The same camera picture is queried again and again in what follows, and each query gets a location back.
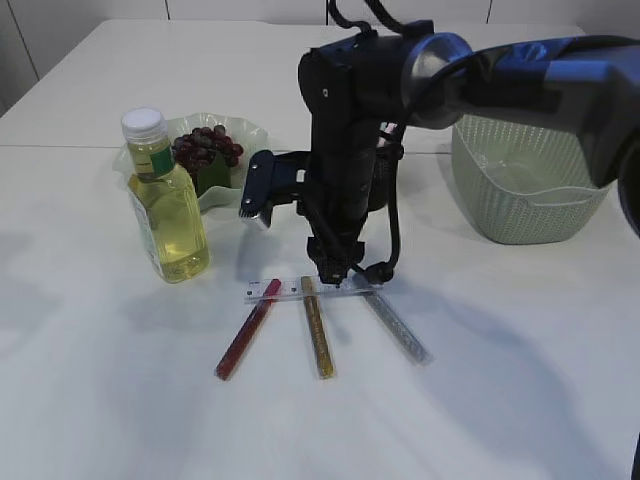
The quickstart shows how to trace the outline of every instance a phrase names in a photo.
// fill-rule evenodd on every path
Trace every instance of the white bottle cap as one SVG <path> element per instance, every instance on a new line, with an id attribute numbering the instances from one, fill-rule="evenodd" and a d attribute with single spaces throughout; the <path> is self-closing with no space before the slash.
<path id="1" fill-rule="evenodd" d="M 122 133 L 128 143 L 149 145 L 168 135 L 167 121 L 155 108 L 136 108 L 122 116 Z"/>

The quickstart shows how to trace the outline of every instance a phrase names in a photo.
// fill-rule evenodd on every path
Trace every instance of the gold glitter tube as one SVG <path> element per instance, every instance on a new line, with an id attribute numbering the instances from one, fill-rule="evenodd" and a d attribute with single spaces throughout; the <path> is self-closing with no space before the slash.
<path id="1" fill-rule="evenodd" d="M 300 284 L 304 293 L 315 292 L 311 277 L 302 277 L 300 279 Z M 318 373 L 322 379 L 333 377 L 335 371 L 333 369 L 333 362 L 331 361 L 331 354 L 329 353 L 327 337 L 324 335 L 324 327 L 322 326 L 322 316 L 320 315 L 318 299 L 314 295 L 307 295 L 304 297 L 303 301 L 304 309 L 307 312 L 309 330 L 311 331 L 313 350 L 316 354 Z"/>

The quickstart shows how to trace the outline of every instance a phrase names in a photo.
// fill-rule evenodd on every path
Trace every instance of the bottle label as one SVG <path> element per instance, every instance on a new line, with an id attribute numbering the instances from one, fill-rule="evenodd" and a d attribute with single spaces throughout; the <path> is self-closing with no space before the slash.
<path id="1" fill-rule="evenodd" d="M 129 191 L 129 198 L 131 199 L 133 211 L 135 212 L 136 218 L 138 219 L 138 225 L 140 226 L 140 235 L 142 237 L 142 244 L 144 246 L 144 249 L 151 259 L 153 268 L 155 268 L 156 272 L 158 272 L 161 277 L 164 277 L 164 275 L 162 274 L 162 266 L 160 265 L 158 250 L 156 249 L 156 242 L 153 238 L 153 232 L 151 231 L 149 212 L 147 212 L 147 209 L 144 208 L 144 205 L 142 205 L 140 199 L 136 197 L 136 195 L 132 191 Z"/>
<path id="2" fill-rule="evenodd" d="M 174 161 L 171 155 L 171 148 L 167 147 L 161 152 L 152 153 L 151 165 L 153 165 L 153 173 L 157 176 L 169 173 L 173 169 Z"/>

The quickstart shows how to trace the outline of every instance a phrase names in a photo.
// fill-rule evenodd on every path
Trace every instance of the grape bunch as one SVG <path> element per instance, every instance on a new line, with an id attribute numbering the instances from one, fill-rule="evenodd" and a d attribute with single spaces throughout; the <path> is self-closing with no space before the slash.
<path id="1" fill-rule="evenodd" d="M 242 146 L 227 135 L 224 125 L 194 128 L 191 134 L 176 138 L 171 149 L 176 162 L 189 172 L 194 183 L 198 170 L 211 165 L 218 154 L 222 154 L 227 167 L 233 168 L 244 153 Z"/>

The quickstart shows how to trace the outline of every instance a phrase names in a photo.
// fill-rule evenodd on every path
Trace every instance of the plastic bottle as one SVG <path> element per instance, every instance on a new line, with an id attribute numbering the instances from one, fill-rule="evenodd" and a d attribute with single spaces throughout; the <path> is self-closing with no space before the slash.
<path id="1" fill-rule="evenodd" d="M 169 283 L 193 277 L 209 264 L 198 199 L 189 174 L 173 159 L 167 122 L 153 108 L 122 117 L 135 173 L 129 193 L 145 250 Z"/>

